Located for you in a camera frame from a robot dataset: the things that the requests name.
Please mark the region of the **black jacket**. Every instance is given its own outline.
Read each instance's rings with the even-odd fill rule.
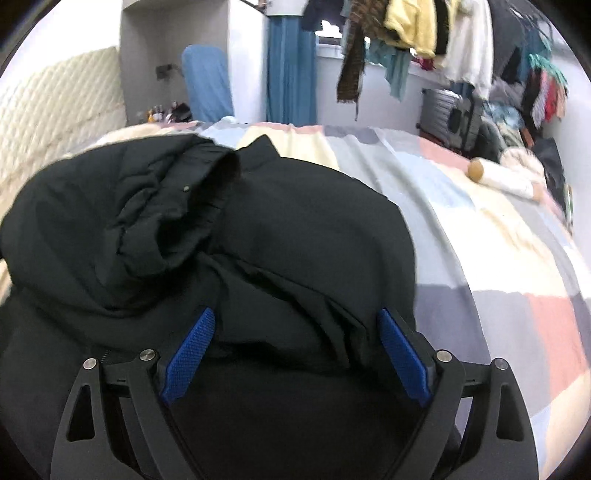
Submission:
[[[0,421],[43,478],[83,360],[158,349],[204,306],[215,338],[170,410],[208,478],[379,476],[413,426],[375,323],[388,308],[414,328],[398,208],[267,137],[236,153],[155,137],[55,163],[18,195],[0,251],[14,283]]]

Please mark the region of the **black bag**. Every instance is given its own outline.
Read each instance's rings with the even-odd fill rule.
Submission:
[[[544,166],[548,190],[560,205],[562,211],[566,212],[566,198],[564,197],[566,179],[564,178],[564,168],[556,141],[554,138],[539,138],[536,140],[532,151]]]

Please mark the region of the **blue curtain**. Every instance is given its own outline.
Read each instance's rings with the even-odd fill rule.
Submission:
[[[316,124],[316,35],[300,17],[269,17],[267,121]]]

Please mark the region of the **bed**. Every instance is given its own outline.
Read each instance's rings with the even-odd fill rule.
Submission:
[[[0,148],[0,218],[37,170],[92,145],[198,133],[241,148],[267,135],[281,155],[340,170],[400,207],[417,257],[417,329],[462,361],[510,362],[532,422],[540,478],[548,478],[581,434],[591,407],[591,275],[551,201],[539,205],[474,184],[465,175],[465,159],[399,131],[221,121],[121,132],[125,106],[116,50],[83,57],[15,87],[17,103],[0,95],[0,122],[11,131]],[[78,80],[65,82],[64,72]],[[51,92],[49,98],[37,89]],[[55,103],[72,89],[74,111],[87,113],[74,119],[74,106]],[[44,121],[21,119],[22,108],[35,109],[28,118]],[[8,286],[0,263],[0,301]],[[468,411],[469,400],[458,414],[460,429]]]

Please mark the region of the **yellow sweater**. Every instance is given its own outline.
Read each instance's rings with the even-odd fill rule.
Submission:
[[[451,31],[459,0],[446,3]],[[414,48],[419,57],[435,57],[437,13],[433,0],[390,0],[384,27],[395,30],[400,35],[401,42]]]

